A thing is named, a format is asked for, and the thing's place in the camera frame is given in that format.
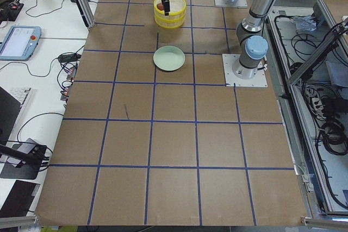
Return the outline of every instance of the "white keyboard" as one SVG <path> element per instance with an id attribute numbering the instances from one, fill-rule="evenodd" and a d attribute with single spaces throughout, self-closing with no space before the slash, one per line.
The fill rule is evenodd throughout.
<path id="1" fill-rule="evenodd" d="M 9 94 L 11 94 L 17 101 L 21 103 L 21 105 L 23 105 L 29 98 L 31 90 L 32 89 L 29 87 L 16 87 L 11 88 Z"/>

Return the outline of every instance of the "green plate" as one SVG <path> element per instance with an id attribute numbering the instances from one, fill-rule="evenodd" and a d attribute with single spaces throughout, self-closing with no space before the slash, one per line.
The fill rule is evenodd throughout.
<path id="1" fill-rule="evenodd" d="M 153 61 L 163 71 L 175 71 L 185 63 L 185 54 L 176 46 L 163 46 L 154 53 Z"/>

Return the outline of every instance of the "yellow basket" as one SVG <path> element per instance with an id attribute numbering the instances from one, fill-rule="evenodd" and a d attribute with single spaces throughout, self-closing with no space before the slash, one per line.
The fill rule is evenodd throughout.
<path id="1" fill-rule="evenodd" d="M 167 29 L 174 29 L 181 27 L 185 22 L 186 14 L 186 1 L 185 0 L 169 0 L 170 12 L 169 16 L 164 15 L 164 11 L 157 8 L 157 4 L 161 3 L 161 0 L 153 1 L 154 8 L 154 20 L 157 25 Z"/>

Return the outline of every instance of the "metal mounting plate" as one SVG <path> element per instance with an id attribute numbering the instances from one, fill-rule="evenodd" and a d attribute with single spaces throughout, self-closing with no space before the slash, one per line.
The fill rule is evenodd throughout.
<path id="1" fill-rule="evenodd" d="M 232 72 L 233 63 L 239 59 L 240 54 L 223 54 L 223 70 L 225 71 L 225 81 L 226 86 L 230 87 L 267 87 L 267 80 L 264 70 L 257 71 L 256 75 L 249 79 L 244 80 L 237 77 Z M 260 62 L 258 68 L 261 68 L 263 65 Z"/>
<path id="2" fill-rule="evenodd" d="M 215 0 L 216 7 L 222 8 L 247 8 L 248 3 L 246 0 L 237 0 L 236 2 L 226 2 L 224 0 Z"/>

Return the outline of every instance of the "table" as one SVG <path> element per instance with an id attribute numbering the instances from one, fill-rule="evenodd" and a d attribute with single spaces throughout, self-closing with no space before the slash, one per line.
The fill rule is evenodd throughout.
<path id="1" fill-rule="evenodd" d="M 32 10 L 32 14 L 42 14 L 51 11 L 60 6 L 62 0 L 38 0 L 38 7 Z M 10 22 L 6 27 L 0 29 L 0 42 L 3 41 L 11 25 L 28 25 L 40 26 L 42 29 L 41 39 L 36 47 L 32 57 L 25 62 L 31 72 L 37 75 L 44 75 L 49 70 L 51 61 L 61 53 L 76 52 L 85 44 L 88 34 L 83 20 L 78 12 L 78 8 L 70 0 L 64 2 L 63 8 L 49 15 L 38 18 L 31 18 L 25 14 L 35 0 L 23 0 L 25 4 L 15 22 Z M 96 9 L 96 4 L 91 3 L 92 11 Z M 0 61 L 0 68 L 6 65 L 8 61 Z M 38 78 L 30 76 L 25 65 L 11 64 L 0 71 L 1 87 L 9 90 L 12 87 L 31 87 L 34 93 L 25 109 L 21 126 L 31 117 L 43 112 L 58 112 L 63 114 L 65 111 L 64 102 L 60 100 L 60 87 L 57 83 L 57 75 L 61 67 L 57 61 L 53 62 L 52 70 L 49 76 Z M 58 80 L 62 82 L 66 79 L 66 73 L 62 73 Z M 21 140 L 32 138 L 37 142 L 47 145 L 48 148 L 54 149 L 55 140 L 59 131 L 62 117 L 59 115 L 45 115 L 34 119 L 21 132 Z M 38 203 L 42 184 L 44 183 L 46 172 L 40 172 L 35 180 L 30 182 L 40 184 L 38 193 L 30 207 L 35 210 Z M 0 179 L 0 206 L 5 202 L 15 180 Z"/>
<path id="2" fill-rule="evenodd" d="M 38 6 L 28 13 L 36 16 L 50 12 L 61 7 L 63 0 L 38 0 Z M 8 26 L 39 26 L 42 29 L 42 38 L 57 39 L 86 39 L 88 29 L 83 23 L 77 5 L 70 0 L 63 2 L 63 8 L 51 14 L 40 17 L 30 17 L 25 12 L 35 5 L 35 0 L 20 0 L 24 7 L 15 22 L 10 22 Z M 90 2 L 90 7 L 94 13 L 96 3 Z"/>
<path id="3" fill-rule="evenodd" d="M 86 41 L 40 222 L 301 224 L 306 210 L 270 78 L 267 88 L 225 86 L 221 54 L 240 53 L 235 29 L 248 10 L 186 0 L 184 26 L 165 30 L 153 22 L 153 0 L 100 2 L 103 23 Z M 165 45 L 185 53 L 175 72 L 153 64 Z"/>

